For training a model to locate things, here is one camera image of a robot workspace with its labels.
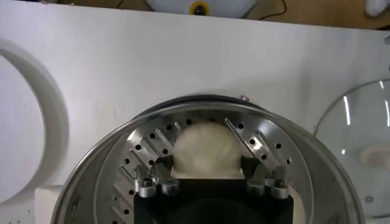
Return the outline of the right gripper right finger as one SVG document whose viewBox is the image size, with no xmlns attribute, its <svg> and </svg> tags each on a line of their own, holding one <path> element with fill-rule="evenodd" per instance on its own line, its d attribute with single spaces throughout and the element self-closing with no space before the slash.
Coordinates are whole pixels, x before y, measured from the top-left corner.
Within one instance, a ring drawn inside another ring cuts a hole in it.
<svg viewBox="0 0 390 224">
<path fill-rule="evenodd" d="M 289 197 L 285 167 L 276 166 L 270 171 L 257 158 L 245 156 L 241 157 L 240 163 L 249 194 L 259 197 L 270 194 L 277 200 Z"/>
</svg>

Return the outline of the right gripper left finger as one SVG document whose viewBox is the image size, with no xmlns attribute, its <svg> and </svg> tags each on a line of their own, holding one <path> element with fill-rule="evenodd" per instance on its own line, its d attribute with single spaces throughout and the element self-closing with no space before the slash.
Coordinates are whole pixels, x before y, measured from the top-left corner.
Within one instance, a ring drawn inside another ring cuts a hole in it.
<svg viewBox="0 0 390 224">
<path fill-rule="evenodd" d="M 163 195 L 173 197 L 179 193 L 179 180 L 171 175 L 173 156 L 157 158 L 150 168 L 137 165 L 135 171 L 134 191 L 141 198 L 151 198 L 160 191 Z"/>
</svg>

